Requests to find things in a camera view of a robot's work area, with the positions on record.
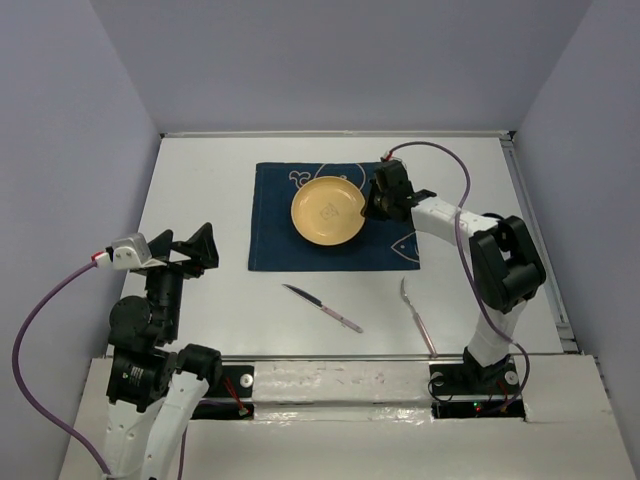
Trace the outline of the yellow plate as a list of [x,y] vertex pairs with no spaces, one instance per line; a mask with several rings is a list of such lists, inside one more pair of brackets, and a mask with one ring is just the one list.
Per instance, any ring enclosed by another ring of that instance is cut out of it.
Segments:
[[323,176],[310,180],[294,195],[291,219],[302,238],[333,247],[354,239],[362,230],[364,205],[363,193],[349,180]]

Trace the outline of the dark blue cloth placemat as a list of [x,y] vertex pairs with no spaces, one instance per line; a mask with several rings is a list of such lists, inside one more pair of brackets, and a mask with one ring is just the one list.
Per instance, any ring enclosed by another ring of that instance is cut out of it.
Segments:
[[256,166],[248,269],[255,272],[411,271],[420,268],[414,229],[367,220],[345,244],[319,246],[295,229],[291,203],[308,181],[344,178],[369,193],[375,164],[261,162]]

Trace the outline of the knife with pink handle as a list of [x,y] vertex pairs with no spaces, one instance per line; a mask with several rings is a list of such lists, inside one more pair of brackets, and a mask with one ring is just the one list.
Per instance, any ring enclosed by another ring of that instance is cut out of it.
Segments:
[[290,292],[292,292],[293,294],[297,295],[298,297],[304,299],[308,303],[312,304],[314,307],[316,307],[326,315],[330,316],[331,318],[339,322],[343,327],[349,328],[350,330],[358,334],[362,334],[364,332],[364,330],[359,325],[347,319],[346,317],[336,312],[335,310],[329,308],[320,299],[311,295],[305,290],[290,284],[283,284],[283,287],[289,290]]

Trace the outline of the dark blue cup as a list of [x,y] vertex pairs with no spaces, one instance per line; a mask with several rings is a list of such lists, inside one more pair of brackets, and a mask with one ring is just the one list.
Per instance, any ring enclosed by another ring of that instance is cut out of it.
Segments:
[[504,220],[504,217],[502,215],[496,214],[496,213],[484,213],[482,214],[483,217],[487,217],[487,218],[492,218],[495,220]]

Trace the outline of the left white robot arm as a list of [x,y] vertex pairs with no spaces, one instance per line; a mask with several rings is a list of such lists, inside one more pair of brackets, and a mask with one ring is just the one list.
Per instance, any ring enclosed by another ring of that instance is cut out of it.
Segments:
[[164,349],[178,337],[184,281],[219,265],[213,228],[205,223],[186,241],[170,230],[151,241],[136,233],[114,241],[110,257],[116,269],[144,276],[145,292],[121,298],[109,314],[105,476],[163,479],[192,414],[223,373],[215,349]]

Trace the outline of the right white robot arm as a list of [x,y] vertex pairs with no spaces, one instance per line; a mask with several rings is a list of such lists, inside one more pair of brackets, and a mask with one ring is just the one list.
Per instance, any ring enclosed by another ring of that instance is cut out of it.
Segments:
[[546,281],[525,222],[474,214],[434,192],[416,191],[398,160],[375,167],[363,215],[409,223],[457,248],[480,309],[458,377],[470,391],[486,390],[506,367],[524,307]]

